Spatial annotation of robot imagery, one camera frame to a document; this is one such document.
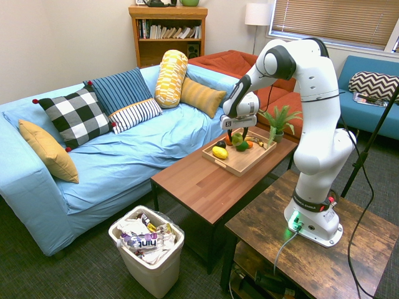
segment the green fruit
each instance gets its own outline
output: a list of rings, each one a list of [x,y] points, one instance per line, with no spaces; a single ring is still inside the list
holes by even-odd
[[[243,136],[240,133],[235,133],[232,137],[231,137],[231,143],[234,146],[239,146],[241,143],[243,143]]]
[[[223,140],[220,140],[216,143],[215,146],[219,146],[220,148],[226,148],[226,143]]]
[[[247,148],[249,148],[247,141],[243,141],[240,145],[236,146],[236,150],[238,151],[245,151]]]
[[[224,148],[220,148],[219,146],[214,146],[212,148],[212,153],[221,159],[226,159],[229,156],[229,153]]]

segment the magazine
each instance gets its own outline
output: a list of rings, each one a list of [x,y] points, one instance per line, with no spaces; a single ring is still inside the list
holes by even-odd
[[[367,99],[370,98],[367,94],[365,93],[359,93],[355,92],[353,93],[353,100],[359,104],[366,104],[366,105],[372,105],[372,106],[378,106],[378,107],[386,107],[388,103],[384,100],[373,98],[373,99]]]

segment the bookshelf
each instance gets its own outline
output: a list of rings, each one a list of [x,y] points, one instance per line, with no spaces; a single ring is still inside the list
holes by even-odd
[[[148,7],[132,5],[129,7],[132,18],[133,36],[135,41],[136,60],[138,67],[149,67],[159,64],[167,50],[175,49],[188,56],[189,45],[198,47],[199,56],[205,55],[205,19],[208,9],[205,7]],[[140,34],[140,23],[149,20],[149,24],[161,25],[167,28],[184,28],[200,26],[199,38],[168,38],[149,39]]]

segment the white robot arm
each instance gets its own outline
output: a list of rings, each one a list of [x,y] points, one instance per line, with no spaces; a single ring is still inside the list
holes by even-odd
[[[335,129],[340,117],[339,90],[323,42],[270,41],[224,103],[226,115],[221,118],[221,126],[229,129],[227,125],[255,125],[259,100],[251,92],[273,84],[278,78],[291,77],[300,86],[304,123],[294,154],[300,176],[284,217],[290,230],[296,231],[301,224],[299,234],[330,247],[340,240],[343,228],[328,195],[354,145],[348,132]]]

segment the potted plant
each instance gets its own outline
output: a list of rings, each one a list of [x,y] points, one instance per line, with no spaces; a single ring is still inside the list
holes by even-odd
[[[279,110],[277,106],[274,106],[274,117],[273,117],[269,112],[259,109],[258,114],[262,115],[265,119],[267,119],[270,124],[270,137],[269,137],[269,142],[267,142],[268,146],[271,145],[273,140],[279,143],[282,140],[282,137],[284,136],[284,129],[287,127],[291,129],[292,134],[295,134],[294,126],[290,124],[289,121],[295,118],[301,120],[302,118],[298,116],[298,114],[302,112],[295,111],[289,113],[289,110],[290,110],[289,105],[283,106],[281,110]]]

